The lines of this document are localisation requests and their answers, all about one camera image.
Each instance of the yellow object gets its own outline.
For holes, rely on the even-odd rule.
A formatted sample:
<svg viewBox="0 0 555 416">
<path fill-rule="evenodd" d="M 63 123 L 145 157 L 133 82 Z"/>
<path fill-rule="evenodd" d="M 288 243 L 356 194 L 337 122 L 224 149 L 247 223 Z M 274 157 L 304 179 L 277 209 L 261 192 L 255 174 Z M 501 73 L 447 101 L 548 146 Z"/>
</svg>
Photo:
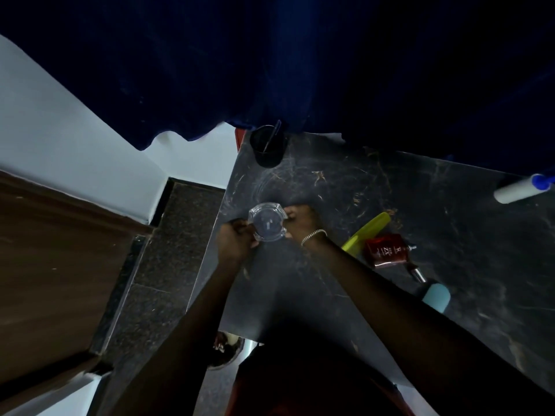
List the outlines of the yellow object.
<svg viewBox="0 0 555 416">
<path fill-rule="evenodd" d="M 356 234 L 351 236 L 341 249 L 356 257 L 362 251 L 364 240 L 375 237 L 389 222 L 391 222 L 391 217 L 385 212 L 380 213 L 357 230 Z"/>
</svg>

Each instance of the clear glass dish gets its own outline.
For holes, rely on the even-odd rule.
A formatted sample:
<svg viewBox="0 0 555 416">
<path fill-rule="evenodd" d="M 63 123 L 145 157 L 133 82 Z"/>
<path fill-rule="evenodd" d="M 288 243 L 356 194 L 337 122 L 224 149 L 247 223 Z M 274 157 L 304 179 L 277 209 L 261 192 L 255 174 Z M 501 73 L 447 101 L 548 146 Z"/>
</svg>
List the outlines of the clear glass dish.
<svg viewBox="0 0 555 416">
<path fill-rule="evenodd" d="M 256 230 L 254 237 L 257 241 L 271 242 L 285 236 L 283 220 L 287 213 L 278 203 L 260 203 L 249 210 L 249 223 Z"/>
</svg>

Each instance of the marble tabletop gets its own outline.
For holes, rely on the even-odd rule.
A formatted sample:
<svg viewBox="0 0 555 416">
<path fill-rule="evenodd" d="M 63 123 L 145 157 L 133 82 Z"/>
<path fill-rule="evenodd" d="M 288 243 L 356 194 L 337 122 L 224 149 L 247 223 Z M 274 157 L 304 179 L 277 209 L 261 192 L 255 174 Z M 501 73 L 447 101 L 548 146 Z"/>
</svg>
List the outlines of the marble tabletop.
<svg viewBox="0 0 555 416">
<path fill-rule="evenodd" d="M 445 314 L 555 393 L 555 194 L 502 205 L 493 191 L 511 175 L 409 153 L 340 146 L 290 135 L 281 164 L 260 167 L 241 146 L 191 301 L 216 264 L 215 233 L 261 202 L 308 203 L 343 244 L 382 211 L 416 244 L 412 260 L 448 287 Z M 260 341 L 295 321 L 320 332 L 393 382 L 409 385 L 337 281 L 287 239 L 261 244 L 236 279 L 220 329 Z M 403 266 L 379 271 L 421 294 Z"/>
</svg>

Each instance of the perfume bottle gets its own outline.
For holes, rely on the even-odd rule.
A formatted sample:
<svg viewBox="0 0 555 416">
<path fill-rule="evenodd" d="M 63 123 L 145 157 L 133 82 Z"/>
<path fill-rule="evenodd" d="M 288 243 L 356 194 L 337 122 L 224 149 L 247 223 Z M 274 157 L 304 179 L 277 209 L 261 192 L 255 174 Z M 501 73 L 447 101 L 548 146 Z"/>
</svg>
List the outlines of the perfume bottle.
<svg viewBox="0 0 555 416">
<path fill-rule="evenodd" d="M 408 262 L 408 252 L 416 245 L 407 244 L 398 233 L 365 240 L 365 257 L 375 267 L 387 267 Z"/>
</svg>

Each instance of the black cup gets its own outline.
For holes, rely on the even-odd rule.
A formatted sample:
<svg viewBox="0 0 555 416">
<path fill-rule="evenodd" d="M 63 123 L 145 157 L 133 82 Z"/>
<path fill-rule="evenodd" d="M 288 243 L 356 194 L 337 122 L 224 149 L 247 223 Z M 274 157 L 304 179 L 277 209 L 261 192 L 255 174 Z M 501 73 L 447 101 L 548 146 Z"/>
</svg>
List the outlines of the black cup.
<svg viewBox="0 0 555 416">
<path fill-rule="evenodd" d="M 264 148 L 268 143 L 268 139 L 274 132 L 273 125 L 265 125 L 259 129 L 254 130 L 250 135 L 250 145 L 254 151 L 254 159 L 256 163 L 265 168 L 273 168 L 280 164 L 287 147 L 287 138 L 283 131 L 278 130 L 268 147 L 266 152 Z"/>
</svg>

